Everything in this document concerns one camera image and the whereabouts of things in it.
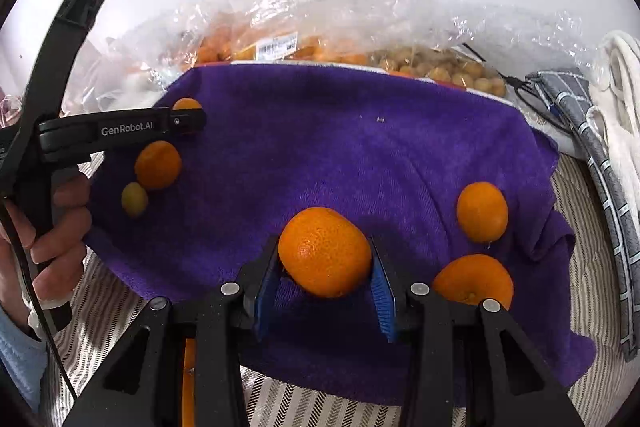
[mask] gray checkered towel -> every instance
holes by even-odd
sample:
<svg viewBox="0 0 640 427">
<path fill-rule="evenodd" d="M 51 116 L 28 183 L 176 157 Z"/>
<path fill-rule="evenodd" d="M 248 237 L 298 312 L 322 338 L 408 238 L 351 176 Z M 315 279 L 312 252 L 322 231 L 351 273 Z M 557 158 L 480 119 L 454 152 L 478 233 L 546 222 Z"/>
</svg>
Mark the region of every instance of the gray checkered towel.
<svg viewBox="0 0 640 427">
<path fill-rule="evenodd" d="M 585 149 L 593 183 L 607 218 L 620 288 L 620 344 L 625 360 L 638 353 L 640 335 L 640 242 L 622 186 L 603 144 L 587 124 L 593 105 L 580 71 L 538 71 L 527 76 L 549 111 L 560 115 Z"/>
</svg>

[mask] finger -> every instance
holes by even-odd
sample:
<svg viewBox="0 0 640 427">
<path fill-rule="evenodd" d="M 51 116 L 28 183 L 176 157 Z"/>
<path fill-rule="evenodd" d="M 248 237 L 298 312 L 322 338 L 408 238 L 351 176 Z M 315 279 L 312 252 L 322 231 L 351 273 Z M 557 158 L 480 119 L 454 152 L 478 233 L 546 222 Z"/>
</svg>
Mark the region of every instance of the finger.
<svg viewBox="0 0 640 427">
<path fill-rule="evenodd" d="M 57 225 L 31 247 L 33 262 L 44 263 L 65 253 L 80 242 L 90 228 L 91 214 L 84 206 L 68 210 Z"/>
<path fill-rule="evenodd" d="M 18 232 L 18 237 L 20 237 L 22 246 L 29 248 L 36 239 L 36 229 L 33 228 L 33 225 L 29 219 L 27 219 L 27 216 L 25 216 L 11 201 L 4 200 L 4 204 L 6 205 L 6 209 L 9 212 L 11 220 L 14 222 L 14 227 Z M 6 242 L 10 243 L 9 236 L 6 235 L 6 230 L 2 226 L 0 226 L 0 235 Z"/>
<path fill-rule="evenodd" d="M 52 263 L 33 280 L 33 288 L 40 300 L 62 299 L 82 279 L 86 246 L 77 243 L 69 251 L 56 257 Z"/>
<path fill-rule="evenodd" d="M 89 202 L 91 185 L 83 172 L 78 172 L 68 182 L 60 185 L 53 193 L 53 204 L 60 208 L 85 206 Z"/>
</svg>

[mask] orange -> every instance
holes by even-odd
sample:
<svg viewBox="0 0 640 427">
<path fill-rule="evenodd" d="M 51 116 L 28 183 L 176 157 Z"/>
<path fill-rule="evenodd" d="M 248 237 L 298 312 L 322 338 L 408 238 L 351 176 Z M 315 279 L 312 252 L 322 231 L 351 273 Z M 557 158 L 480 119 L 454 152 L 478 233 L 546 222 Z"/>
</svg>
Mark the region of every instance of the orange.
<svg viewBox="0 0 640 427">
<path fill-rule="evenodd" d="M 466 237 L 475 243 L 490 243 L 500 239 L 507 229 L 509 209 L 495 185 L 478 182 L 461 192 L 456 215 Z"/>
<path fill-rule="evenodd" d="M 246 48 L 233 52 L 231 54 L 231 60 L 254 60 L 255 59 L 255 44 L 247 46 Z"/>
<path fill-rule="evenodd" d="M 312 60 L 315 62 L 334 62 L 335 64 L 339 64 L 342 59 L 334 52 L 321 51 L 319 48 L 314 53 Z"/>
<path fill-rule="evenodd" d="M 369 64 L 367 57 L 362 54 L 344 55 L 340 61 L 343 64 L 352 64 L 354 66 L 367 66 Z"/>
<path fill-rule="evenodd" d="M 180 155 L 173 145 L 165 141 L 147 145 L 134 166 L 138 183 L 146 190 L 167 188 L 175 182 L 181 169 Z"/>
<path fill-rule="evenodd" d="M 298 41 L 298 49 L 286 58 L 288 60 L 313 60 L 313 56 L 318 52 L 320 40 L 318 35 L 300 39 Z"/>
<path fill-rule="evenodd" d="M 219 60 L 218 51 L 214 48 L 201 46 L 196 52 L 196 64 L 209 64 L 210 62 L 217 62 Z"/>
<path fill-rule="evenodd" d="M 181 98 L 174 103 L 172 109 L 202 109 L 202 106 L 198 100 L 194 100 L 193 98 Z"/>
<path fill-rule="evenodd" d="M 404 78 L 414 77 L 411 73 L 407 73 L 406 71 L 389 71 L 389 74 L 392 74 L 393 76 L 403 76 Z"/>
<path fill-rule="evenodd" d="M 187 339 L 184 343 L 182 361 L 182 427 L 194 427 L 195 415 L 195 374 L 196 339 Z"/>
<path fill-rule="evenodd" d="M 505 309 L 513 299 L 513 281 L 500 261 L 483 253 L 465 255 L 447 264 L 431 285 L 450 301 L 477 306 L 484 299 L 495 299 Z"/>
<path fill-rule="evenodd" d="M 371 249 L 364 234 L 321 206 L 306 208 L 287 223 L 278 253 L 291 278 L 318 297 L 347 295 L 371 269 Z"/>
</svg>

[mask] striped fabric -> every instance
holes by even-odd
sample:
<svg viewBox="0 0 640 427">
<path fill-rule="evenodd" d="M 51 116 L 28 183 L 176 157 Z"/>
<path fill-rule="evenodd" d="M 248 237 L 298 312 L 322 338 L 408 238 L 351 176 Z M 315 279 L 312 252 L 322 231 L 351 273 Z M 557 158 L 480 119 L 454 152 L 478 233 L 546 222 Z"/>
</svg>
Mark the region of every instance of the striped fabric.
<svg viewBox="0 0 640 427">
<path fill-rule="evenodd" d="M 92 166 L 83 170 L 92 171 Z M 604 427 L 618 411 L 640 376 L 640 357 L 625 363 L 620 347 L 620 313 L 616 270 L 607 225 L 586 166 L 562 156 L 552 184 L 556 209 L 577 235 L 570 263 L 572 328 L 591 337 L 596 359 L 571 388 L 570 397 L 588 427 Z M 117 338 L 145 302 L 90 252 L 86 272 L 74 292 L 74 321 L 56 336 L 71 382 L 80 393 Z M 358 403 L 302 389 L 241 368 L 250 427 L 394 427 L 400 408 Z M 59 427 L 72 402 L 52 361 L 43 382 L 40 413 Z M 464 410 L 453 425 L 463 427 Z"/>
</svg>

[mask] human hand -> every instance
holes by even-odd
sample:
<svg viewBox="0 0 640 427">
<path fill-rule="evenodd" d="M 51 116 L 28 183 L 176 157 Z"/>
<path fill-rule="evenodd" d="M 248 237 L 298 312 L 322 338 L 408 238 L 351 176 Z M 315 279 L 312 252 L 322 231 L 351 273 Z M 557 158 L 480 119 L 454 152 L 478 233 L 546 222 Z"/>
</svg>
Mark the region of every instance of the human hand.
<svg viewBox="0 0 640 427">
<path fill-rule="evenodd" d="M 60 185 L 53 194 L 52 203 L 66 209 L 66 212 L 55 227 L 37 241 L 35 229 L 26 216 L 11 201 L 5 202 L 23 247 L 31 249 L 33 262 L 39 264 L 53 260 L 33 280 L 33 288 L 41 301 L 64 298 L 82 278 L 82 260 L 86 256 L 82 238 L 91 228 L 91 214 L 85 207 L 89 201 L 89 190 L 89 180 L 82 173 Z M 0 305 L 19 328 L 28 328 L 29 310 L 22 301 L 14 252 L 2 227 Z"/>
</svg>

